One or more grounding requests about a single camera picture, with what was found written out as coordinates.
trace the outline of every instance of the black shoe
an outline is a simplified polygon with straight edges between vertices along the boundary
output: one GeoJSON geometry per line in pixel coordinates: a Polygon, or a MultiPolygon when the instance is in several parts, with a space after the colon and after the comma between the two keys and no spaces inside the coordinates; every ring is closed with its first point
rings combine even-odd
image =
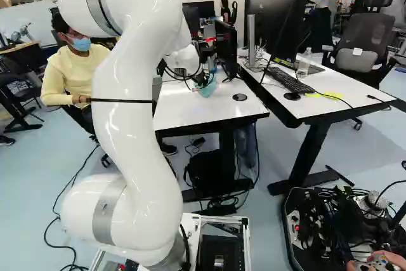
{"type": "Polygon", "coordinates": [[[0,146],[10,146],[15,143],[14,139],[7,138],[6,136],[0,136],[0,146]]]}
{"type": "Polygon", "coordinates": [[[173,145],[165,144],[162,142],[159,147],[164,155],[175,155],[178,153],[178,149],[176,148],[176,146],[173,145]]]}

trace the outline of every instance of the floor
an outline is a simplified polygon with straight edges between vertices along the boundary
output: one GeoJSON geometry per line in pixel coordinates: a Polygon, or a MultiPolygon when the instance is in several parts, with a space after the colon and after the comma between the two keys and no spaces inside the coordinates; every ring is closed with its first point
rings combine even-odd
{"type": "MultiPolygon", "coordinates": [[[[392,71],[381,89],[406,99],[406,74],[392,71]]],[[[47,224],[54,218],[51,208],[56,195],[80,168],[94,143],[62,110],[38,112],[46,121],[42,129],[12,136],[12,147],[0,147],[0,270],[57,271],[72,260],[66,249],[51,249],[43,241],[47,224]]],[[[406,114],[397,109],[370,114],[362,118],[363,128],[352,129],[350,121],[332,126],[325,145],[317,158],[314,171],[328,164],[353,180],[357,187],[382,190],[392,181],[406,178],[401,167],[406,160],[406,114]]],[[[266,190],[270,182],[287,178],[307,127],[287,129],[271,114],[257,123],[261,160],[261,178],[249,194],[239,214],[248,216],[251,226],[251,259],[253,270],[290,270],[285,252],[282,225],[279,220],[281,197],[271,197],[266,190]]],[[[205,135],[202,149],[216,147],[216,135],[205,135]]],[[[180,176],[188,162],[183,147],[189,137],[167,139],[179,148],[171,161],[180,176]]],[[[105,171],[100,164],[98,149],[81,176],[105,171]]],[[[398,185],[386,194],[399,208],[406,198],[405,187],[398,185]]],[[[199,209],[198,204],[186,204],[185,211],[199,209]]],[[[78,264],[89,266],[96,249],[70,239],[59,223],[49,231],[48,240],[56,245],[75,247],[78,264]]]]}

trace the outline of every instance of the white desk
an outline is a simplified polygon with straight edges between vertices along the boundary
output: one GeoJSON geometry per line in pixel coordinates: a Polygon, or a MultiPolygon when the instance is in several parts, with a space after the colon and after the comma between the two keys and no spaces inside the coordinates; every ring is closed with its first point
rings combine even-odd
{"type": "MultiPolygon", "coordinates": [[[[264,53],[263,57],[267,60],[270,58],[267,53],[264,53]]],[[[328,91],[342,95],[341,98],[352,108],[340,100],[325,97],[301,95],[300,100],[291,101],[284,98],[284,94],[289,92],[288,89],[283,88],[269,76],[265,76],[264,84],[260,84],[263,72],[253,72],[244,68],[245,62],[245,58],[239,59],[239,64],[243,67],[240,71],[243,80],[287,127],[297,128],[302,123],[310,125],[289,179],[268,186],[272,195],[284,194],[292,187],[318,185],[339,178],[334,170],[309,175],[331,124],[380,111],[389,105],[400,108],[400,101],[395,97],[315,62],[312,64],[322,67],[325,71],[309,75],[302,82],[320,93],[328,91]],[[367,95],[372,95],[383,102],[368,98],[367,95]]],[[[293,70],[275,63],[272,65],[295,77],[293,70]]]]}
{"type": "MultiPolygon", "coordinates": [[[[219,133],[222,171],[235,172],[234,131],[257,119],[268,117],[269,110],[241,79],[222,83],[225,72],[219,67],[216,73],[217,88],[209,98],[190,91],[182,81],[170,81],[164,74],[158,105],[154,115],[154,128],[158,137],[219,133]],[[233,95],[245,94],[248,99],[235,101],[233,95]]],[[[251,179],[238,179],[234,192],[253,187],[251,179]]],[[[182,192],[183,202],[207,199],[207,194],[197,194],[193,189],[182,192]]]]}
{"type": "MultiPolygon", "coordinates": [[[[166,82],[172,79],[165,73],[154,115],[155,130],[165,131],[242,117],[269,116],[269,110],[243,80],[222,83],[225,78],[225,72],[219,67],[216,73],[217,88],[209,98],[204,98],[199,92],[190,91],[184,82],[166,82]],[[243,102],[233,100],[233,95],[237,93],[247,95],[248,99],[243,102]]],[[[193,81],[188,81],[188,84],[192,89],[193,81]]]]}

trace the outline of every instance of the yellow sweater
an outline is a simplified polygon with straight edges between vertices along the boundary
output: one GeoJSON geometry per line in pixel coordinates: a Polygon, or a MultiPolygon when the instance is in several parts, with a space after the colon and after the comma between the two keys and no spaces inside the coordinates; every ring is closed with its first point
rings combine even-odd
{"type": "MultiPolygon", "coordinates": [[[[89,56],[81,57],[64,46],[48,59],[43,79],[41,100],[45,105],[72,105],[73,95],[91,96],[93,74],[110,50],[92,44],[89,56]]],[[[79,108],[86,103],[77,104],[79,108]]]]}

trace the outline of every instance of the computer monitor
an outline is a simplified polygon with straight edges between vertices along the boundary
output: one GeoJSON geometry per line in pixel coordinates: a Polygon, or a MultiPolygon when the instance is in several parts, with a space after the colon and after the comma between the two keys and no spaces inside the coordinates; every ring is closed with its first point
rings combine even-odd
{"type": "Polygon", "coordinates": [[[191,6],[199,10],[200,18],[210,18],[216,16],[214,1],[199,1],[194,3],[183,3],[184,6],[191,6]]]}
{"type": "Polygon", "coordinates": [[[215,20],[217,57],[224,63],[227,78],[231,81],[237,76],[237,31],[228,23],[215,20]]]}
{"type": "Polygon", "coordinates": [[[266,52],[294,63],[300,44],[306,3],[307,0],[249,0],[248,14],[255,14],[256,44],[262,39],[266,52]],[[292,5],[284,31],[280,33],[292,5]],[[281,37],[276,50],[279,35],[281,37]]]}
{"type": "Polygon", "coordinates": [[[199,9],[193,6],[183,5],[182,11],[192,37],[197,37],[197,33],[200,30],[199,9]]]}

